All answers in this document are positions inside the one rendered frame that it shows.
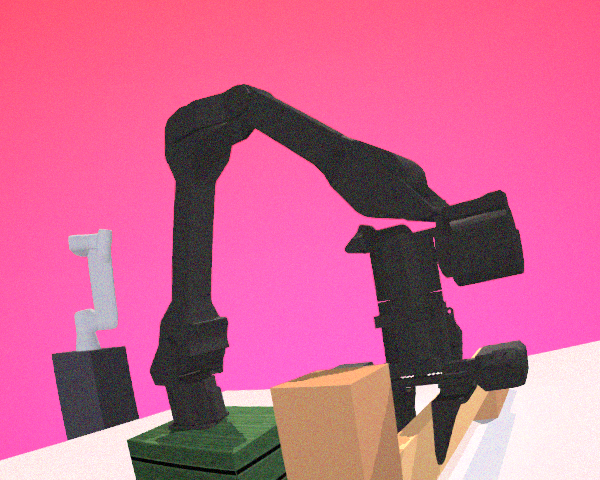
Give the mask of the long wooden rail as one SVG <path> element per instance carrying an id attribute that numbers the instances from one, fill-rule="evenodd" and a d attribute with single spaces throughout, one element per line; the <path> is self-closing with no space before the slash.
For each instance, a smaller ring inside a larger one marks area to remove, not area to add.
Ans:
<path id="1" fill-rule="evenodd" d="M 489 391 L 477 386 L 470 399 L 461 404 L 455 419 L 446 459 L 438 465 L 435 455 L 431 400 L 398 433 L 403 480 L 437 480 L 469 429 Z"/>

